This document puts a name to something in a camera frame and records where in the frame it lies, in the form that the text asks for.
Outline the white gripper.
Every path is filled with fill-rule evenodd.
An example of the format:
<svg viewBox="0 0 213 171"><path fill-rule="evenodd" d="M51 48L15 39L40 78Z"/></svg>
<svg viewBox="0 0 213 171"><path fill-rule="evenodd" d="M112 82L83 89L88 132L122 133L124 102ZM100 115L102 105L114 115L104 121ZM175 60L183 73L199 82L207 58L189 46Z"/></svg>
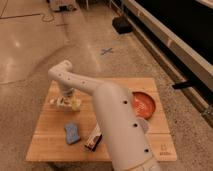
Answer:
<svg viewBox="0 0 213 171"><path fill-rule="evenodd" d="M72 97L75 91L74 88L67 87L65 85L59 85L59 89L64 97ZM79 111L81 107L81 100L76 97L72 97L70 99L70 105L73 111Z"/></svg>

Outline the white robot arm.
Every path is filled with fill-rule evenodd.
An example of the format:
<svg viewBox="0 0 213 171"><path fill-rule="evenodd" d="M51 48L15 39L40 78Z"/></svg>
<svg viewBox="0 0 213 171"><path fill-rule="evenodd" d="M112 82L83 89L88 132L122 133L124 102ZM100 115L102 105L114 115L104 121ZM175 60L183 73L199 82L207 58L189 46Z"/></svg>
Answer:
<svg viewBox="0 0 213 171"><path fill-rule="evenodd" d="M128 88L74 74L68 60L51 67L48 75L58 82L63 93L75 88L92 96L96 120L115 171L162 171L136 117Z"/></svg>

